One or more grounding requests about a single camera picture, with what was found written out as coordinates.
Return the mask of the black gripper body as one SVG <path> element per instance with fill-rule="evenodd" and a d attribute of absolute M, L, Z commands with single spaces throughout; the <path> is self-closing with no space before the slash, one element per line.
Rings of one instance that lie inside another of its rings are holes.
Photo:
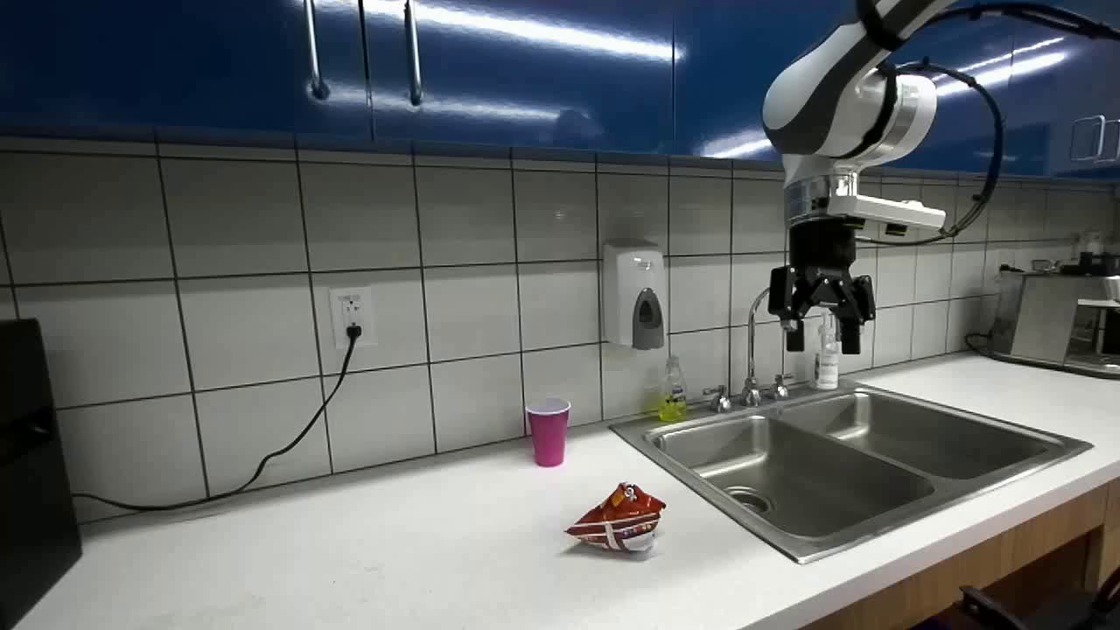
<path fill-rule="evenodd" d="M 815 221 L 791 230 L 791 262 L 771 272 L 771 310 L 803 319 L 810 306 L 830 306 L 841 323 L 871 323 L 873 291 L 850 267 L 852 221 Z"/>

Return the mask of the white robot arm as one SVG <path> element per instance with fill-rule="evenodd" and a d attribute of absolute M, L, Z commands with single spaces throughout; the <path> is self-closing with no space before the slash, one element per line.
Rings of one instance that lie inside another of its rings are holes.
<path fill-rule="evenodd" d="M 843 354 L 861 349 L 873 319 L 868 276 L 852 276 L 856 233 L 940 230 L 946 213 L 917 199 L 864 194 L 864 166 L 917 151 L 939 116 L 926 75 L 885 69 L 885 59 L 950 0 L 852 0 L 810 51 L 793 59 L 764 96 L 764 131 L 782 163 L 782 222 L 791 262 L 771 272 L 767 310 L 791 349 L 803 346 L 803 313 L 835 319 Z"/>

